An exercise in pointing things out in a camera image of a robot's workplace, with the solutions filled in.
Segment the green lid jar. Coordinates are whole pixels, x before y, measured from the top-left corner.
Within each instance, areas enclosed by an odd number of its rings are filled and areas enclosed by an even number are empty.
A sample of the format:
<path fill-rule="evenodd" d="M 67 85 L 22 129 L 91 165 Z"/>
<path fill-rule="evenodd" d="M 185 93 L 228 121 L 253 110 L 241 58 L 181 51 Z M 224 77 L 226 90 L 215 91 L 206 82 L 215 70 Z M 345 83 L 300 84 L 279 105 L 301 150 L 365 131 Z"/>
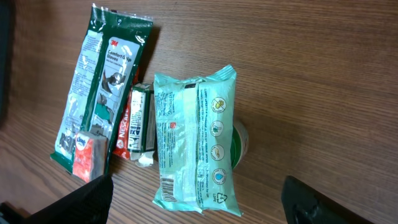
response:
<path fill-rule="evenodd" d="M 233 142 L 231 144 L 232 169 L 243 160 L 249 148 L 249 134 L 239 120 L 233 122 Z"/>

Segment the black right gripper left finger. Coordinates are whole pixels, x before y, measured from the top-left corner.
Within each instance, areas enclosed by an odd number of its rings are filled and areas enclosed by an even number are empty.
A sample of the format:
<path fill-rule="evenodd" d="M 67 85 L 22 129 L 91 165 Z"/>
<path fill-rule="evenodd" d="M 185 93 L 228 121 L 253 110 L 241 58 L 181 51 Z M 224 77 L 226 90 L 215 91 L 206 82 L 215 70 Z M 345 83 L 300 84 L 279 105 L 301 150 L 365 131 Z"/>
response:
<path fill-rule="evenodd" d="M 1 223 L 105 224 L 113 199 L 113 189 L 111 176 L 101 175 L 27 218 L 3 202 Z"/>

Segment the green Axe Brand box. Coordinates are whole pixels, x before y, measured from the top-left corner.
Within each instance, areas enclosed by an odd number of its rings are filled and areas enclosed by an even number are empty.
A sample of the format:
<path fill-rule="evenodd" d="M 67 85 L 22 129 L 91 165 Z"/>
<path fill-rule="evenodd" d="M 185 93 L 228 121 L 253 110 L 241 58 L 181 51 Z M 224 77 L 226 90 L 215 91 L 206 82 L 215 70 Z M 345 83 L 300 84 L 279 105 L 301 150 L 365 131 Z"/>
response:
<path fill-rule="evenodd" d="M 153 84 L 138 83 L 131 90 L 127 149 L 138 167 L 154 163 L 155 108 Z"/>

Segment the red Nescafe sachet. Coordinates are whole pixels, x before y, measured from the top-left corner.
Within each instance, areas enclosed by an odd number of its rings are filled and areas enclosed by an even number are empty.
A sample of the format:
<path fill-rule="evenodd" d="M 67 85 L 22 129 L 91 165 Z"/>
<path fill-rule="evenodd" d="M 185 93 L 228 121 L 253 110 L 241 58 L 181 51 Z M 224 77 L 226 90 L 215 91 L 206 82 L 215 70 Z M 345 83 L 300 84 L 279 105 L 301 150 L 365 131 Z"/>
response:
<path fill-rule="evenodd" d="M 129 137 L 129 122 L 130 122 L 130 111 L 131 111 L 131 92 L 132 88 L 135 84 L 139 82 L 139 68 L 136 71 L 136 74 L 133 78 L 131 89 L 129 90 L 129 94 L 127 96 L 127 101 L 123 110 L 123 116 L 119 123 L 116 147 L 113 153 L 123 159 L 130 159 L 130 152 L 127 148 L 127 142 Z"/>

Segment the orange Kleenex tissue pack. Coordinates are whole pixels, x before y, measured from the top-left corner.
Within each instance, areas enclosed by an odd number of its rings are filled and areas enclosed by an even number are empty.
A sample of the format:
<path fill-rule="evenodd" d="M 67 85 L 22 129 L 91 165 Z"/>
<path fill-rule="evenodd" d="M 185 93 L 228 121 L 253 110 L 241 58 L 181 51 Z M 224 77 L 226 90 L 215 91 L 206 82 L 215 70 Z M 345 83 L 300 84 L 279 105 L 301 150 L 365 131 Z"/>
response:
<path fill-rule="evenodd" d="M 104 174 L 107 138 L 100 134 L 82 131 L 75 139 L 72 174 L 86 183 Z"/>

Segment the green 3M gloves pack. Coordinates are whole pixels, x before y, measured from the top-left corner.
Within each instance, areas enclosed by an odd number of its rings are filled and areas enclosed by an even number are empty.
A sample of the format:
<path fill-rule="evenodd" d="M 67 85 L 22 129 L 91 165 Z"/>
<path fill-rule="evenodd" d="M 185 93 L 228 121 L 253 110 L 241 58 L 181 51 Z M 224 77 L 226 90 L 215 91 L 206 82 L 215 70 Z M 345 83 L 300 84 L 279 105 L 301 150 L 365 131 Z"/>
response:
<path fill-rule="evenodd" d="M 153 26 L 153 19 L 93 5 L 51 159 L 72 172 L 80 131 L 107 139 L 104 169 Z"/>

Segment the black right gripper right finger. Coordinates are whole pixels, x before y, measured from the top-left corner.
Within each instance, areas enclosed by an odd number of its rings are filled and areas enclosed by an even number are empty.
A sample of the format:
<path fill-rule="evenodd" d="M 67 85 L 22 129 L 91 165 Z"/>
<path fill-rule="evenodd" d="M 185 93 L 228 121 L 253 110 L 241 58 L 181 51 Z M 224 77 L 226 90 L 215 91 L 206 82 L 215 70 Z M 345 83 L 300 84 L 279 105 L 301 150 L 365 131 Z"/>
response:
<path fill-rule="evenodd" d="M 281 202 L 288 224 L 373 224 L 291 175 L 284 180 Z"/>

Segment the mint green wipes pack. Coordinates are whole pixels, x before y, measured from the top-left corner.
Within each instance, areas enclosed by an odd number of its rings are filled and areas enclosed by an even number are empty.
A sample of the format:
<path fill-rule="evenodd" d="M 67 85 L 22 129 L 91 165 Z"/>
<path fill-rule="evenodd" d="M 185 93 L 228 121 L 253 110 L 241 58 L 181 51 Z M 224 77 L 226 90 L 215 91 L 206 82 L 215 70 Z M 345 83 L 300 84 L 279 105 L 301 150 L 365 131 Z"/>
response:
<path fill-rule="evenodd" d="M 153 202 L 170 211 L 222 210 L 236 216 L 231 144 L 237 73 L 154 75 L 160 187 Z"/>

